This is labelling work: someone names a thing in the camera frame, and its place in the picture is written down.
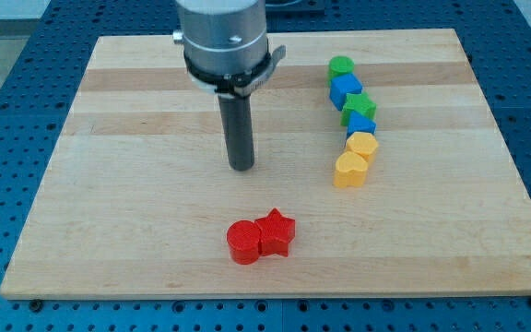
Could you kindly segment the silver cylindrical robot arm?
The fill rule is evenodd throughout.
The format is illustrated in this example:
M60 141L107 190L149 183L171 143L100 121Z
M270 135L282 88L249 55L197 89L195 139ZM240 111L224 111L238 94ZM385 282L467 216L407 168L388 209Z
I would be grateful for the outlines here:
M176 0L183 52L214 76L258 66L268 53L264 0Z

